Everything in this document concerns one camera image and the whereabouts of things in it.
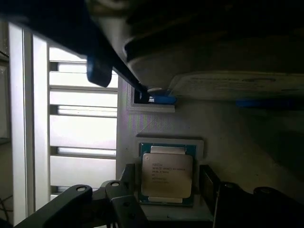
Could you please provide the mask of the white parts rack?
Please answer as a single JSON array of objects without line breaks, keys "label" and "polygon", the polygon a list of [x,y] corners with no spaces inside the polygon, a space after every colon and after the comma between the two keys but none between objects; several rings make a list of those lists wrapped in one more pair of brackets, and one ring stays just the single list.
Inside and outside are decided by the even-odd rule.
[{"label": "white parts rack", "polygon": [[153,228],[213,228],[214,216],[200,194],[200,165],[221,181],[252,193],[271,187],[304,205],[304,110],[261,110],[234,102],[180,100],[175,106],[136,104],[134,89],[118,81],[116,174],[135,165],[138,199],[139,143],[197,146],[192,207],[139,205]]}]

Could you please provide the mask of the black graphics card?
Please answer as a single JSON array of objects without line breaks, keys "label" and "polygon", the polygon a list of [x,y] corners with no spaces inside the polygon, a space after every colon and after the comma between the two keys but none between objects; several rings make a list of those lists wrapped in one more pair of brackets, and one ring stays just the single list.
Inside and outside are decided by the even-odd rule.
[{"label": "black graphics card", "polygon": [[139,103],[304,110],[304,0],[0,0],[0,18],[115,71]]}]

